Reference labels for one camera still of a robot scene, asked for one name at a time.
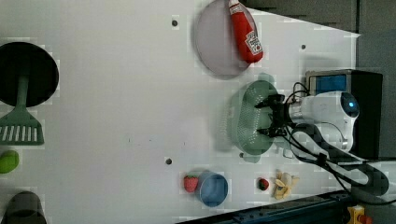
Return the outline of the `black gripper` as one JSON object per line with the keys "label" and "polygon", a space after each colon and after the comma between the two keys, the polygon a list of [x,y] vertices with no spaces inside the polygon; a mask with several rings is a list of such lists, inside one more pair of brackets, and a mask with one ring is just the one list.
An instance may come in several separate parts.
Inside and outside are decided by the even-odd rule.
{"label": "black gripper", "polygon": [[271,127],[259,129],[258,133],[270,138],[287,135],[286,130],[283,127],[292,124],[293,121],[290,118],[289,106],[287,104],[283,104],[284,99],[285,96],[283,94],[273,94],[255,105],[256,108],[269,106],[272,110]]}

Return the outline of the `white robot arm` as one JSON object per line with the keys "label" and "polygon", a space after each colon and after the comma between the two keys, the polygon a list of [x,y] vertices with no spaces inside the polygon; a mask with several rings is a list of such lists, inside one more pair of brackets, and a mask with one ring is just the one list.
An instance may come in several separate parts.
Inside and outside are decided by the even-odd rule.
{"label": "white robot arm", "polygon": [[270,126],[258,132],[286,138],[299,161],[313,163],[337,181],[374,197],[395,196],[393,161],[369,161],[351,153],[360,116],[360,105],[352,94],[328,91],[289,104],[284,95],[271,94],[255,106],[272,112]]}

